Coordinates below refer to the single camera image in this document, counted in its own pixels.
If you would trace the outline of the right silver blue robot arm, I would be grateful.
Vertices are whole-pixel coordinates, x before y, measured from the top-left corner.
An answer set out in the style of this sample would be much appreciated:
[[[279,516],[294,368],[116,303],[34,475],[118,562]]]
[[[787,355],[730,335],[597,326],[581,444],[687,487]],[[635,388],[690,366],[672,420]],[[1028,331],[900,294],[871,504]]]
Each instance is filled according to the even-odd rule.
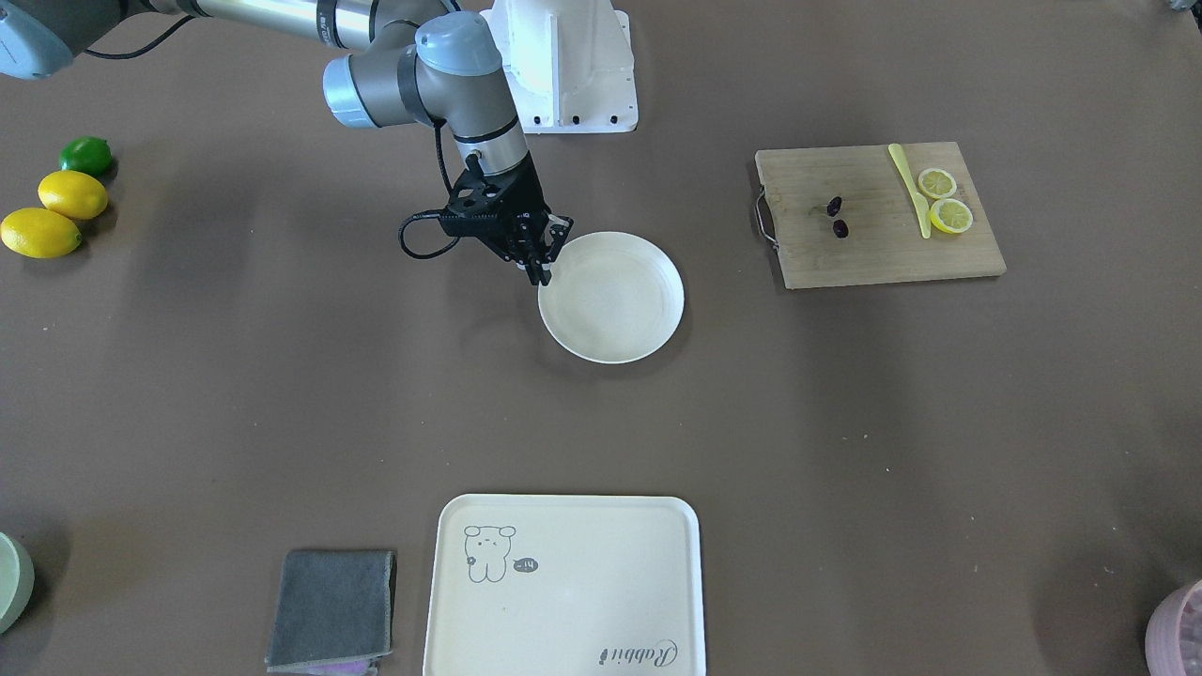
[[[2,73],[46,81],[150,14],[175,26],[232,26],[236,38],[264,38],[267,47],[325,47],[323,96],[344,128],[421,124],[454,138],[462,173],[439,170],[445,204],[399,224],[404,253],[424,256],[409,247],[409,227],[438,223],[447,241],[426,256],[474,239],[532,285],[549,285],[575,223],[547,204],[500,48],[478,12],[458,1],[5,1]]]

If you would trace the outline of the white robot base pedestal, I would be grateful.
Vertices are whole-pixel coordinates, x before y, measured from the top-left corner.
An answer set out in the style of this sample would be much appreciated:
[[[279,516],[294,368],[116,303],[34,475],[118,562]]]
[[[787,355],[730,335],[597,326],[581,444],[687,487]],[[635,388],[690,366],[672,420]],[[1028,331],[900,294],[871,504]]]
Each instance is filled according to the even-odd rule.
[[[609,1],[495,1],[482,12],[525,134],[639,124],[627,13]]]

